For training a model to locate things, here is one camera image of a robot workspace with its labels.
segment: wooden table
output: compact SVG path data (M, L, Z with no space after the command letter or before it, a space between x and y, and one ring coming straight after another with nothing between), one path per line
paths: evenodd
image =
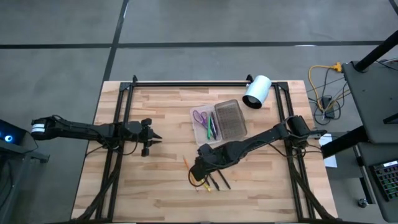
M288 81L294 113L302 115L314 127L303 81ZM95 124L112 123L120 82L105 82L99 99ZM264 146L250 152L235 166L224 169L231 185L228 190L214 173L221 191L208 193L203 187L196 192L188 183L185 156L190 165L197 155L190 108L214 105L237 99L246 119L248 135L253 136L279 123L275 91L259 110L248 108L241 98L243 87L145 87L135 88L130 121L152 118L152 128L163 143L150 147L150 156L137 151L123 157L114 222L277 222L297 221L292 186L286 158ZM282 141L275 142L283 153ZM90 142L88 150L100 146ZM126 143L130 152L135 143ZM72 218L78 217L98 193L106 151L100 149L86 159L81 173ZM305 156L310 188L321 204L337 217L329 180L320 153ZM308 214L303 193L300 197L304 214ZM104 214L108 210L105 200Z

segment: purple scissors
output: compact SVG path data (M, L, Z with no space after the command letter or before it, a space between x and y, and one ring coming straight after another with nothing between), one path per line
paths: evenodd
M193 111L193 119L197 121L197 123L200 123L203 127L207 129L207 113L202 112L199 113L197 110Z

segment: white label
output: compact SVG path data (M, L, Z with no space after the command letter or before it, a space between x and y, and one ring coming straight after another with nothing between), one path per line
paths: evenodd
M44 132L45 129L44 128L34 128L32 129L32 132Z
M398 164L397 161L392 161L392 162L388 162L388 163L386 163L386 164L383 164L383 166L384 166L384 167L387 167L387 166L392 166L392 165L396 165L396 164Z
M44 124L33 124L32 128L44 128Z

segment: plastic container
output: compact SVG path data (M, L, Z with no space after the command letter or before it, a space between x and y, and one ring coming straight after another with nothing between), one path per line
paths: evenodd
M224 140L238 140L248 131L237 100L229 100L215 105L219 129Z
M205 112L208 115L214 114L216 128L216 139L213 135L207 138L207 125L198 122L194 117L194 112L198 114ZM205 105L190 110L193 132L199 146L203 144L214 144L221 141L240 140L247 135L245 120L237 100L229 100L216 105Z
M205 112L208 115L211 115L211 112L213 112L214 114L214 119L215 119L215 124L217 127L216 132L218 133L216 135L216 139L214 139L213 135L211 135L210 139L207 139L207 123L206 123L206 127L204 127L204 125L202 125L201 123L199 123L198 121L195 120L193 113L194 111L198 111L199 114L202 114L203 112ZM196 108L192 108L190 110L191 113L191 119L192 119L192 126L193 126L193 132L195 133L195 139L197 140L197 144L199 146L203 145L203 144L214 144L214 143L218 143L221 142L221 140L223 139L221 137L220 134L220 129L219 129L219 125L217 122L217 115L216 115L216 111L215 111L215 107L213 105L205 105L205 106L200 106L200 107L196 107Z

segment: yellow cable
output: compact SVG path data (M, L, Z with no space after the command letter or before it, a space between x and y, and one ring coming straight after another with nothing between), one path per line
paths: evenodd
M321 103L319 101L319 95L318 95L317 89L315 88L315 85L312 83L311 71L312 71L313 68L333 68L333 67L332 66L326 66L326 65L313 65L313 66L310 67L310 70L308 71L308 80L310 81L310 84L312 86L312 90L315 93L315 97L316 97L315 99L317 99L317 104L318 104L319 110L321 112L324 112L324 109L323 109L323 107L322 107L322 105L321 105Z
M312 86L312 90L313 90L314 93L315 93L315 96L316 96L316 99L317 99L317 105L318 105L318 107L319 107L319 110L320 110L321 112L324 112L324 111L326 111L326 110L323 109L323 106L322 106L322 104L321 104L321 102L320 102L320 99L319 99L319 95L318 95L317 89L315 88L315 85L312 83L311 71L312 71L313 68L332 68L332 69L336 70L337 72L341 72L341 71L342 71L342 69L341 69L341 64L340 64L339 62L337 62L337 63L336 63L335 65L333 65L333 66L328 66L328 65L313 65L313 66L311 66L310 69L308 70L308 80L310 81L310 84L311 84L311 86ZM334 104L335 104L335 102L332 102L328 108L331 108L331 106L333 106Z
M337 98L336 98L335 100L333 100L333 101L330 103L330 105L329 105L329 107L326 109L326 111L329 110L329 109L332 109L333 106L335 105L335 103L336 103L338 100L342 99L342 98L343 98L343 94L345 94L347 91L349 91L349 90L345 90L344 93L338 95Z

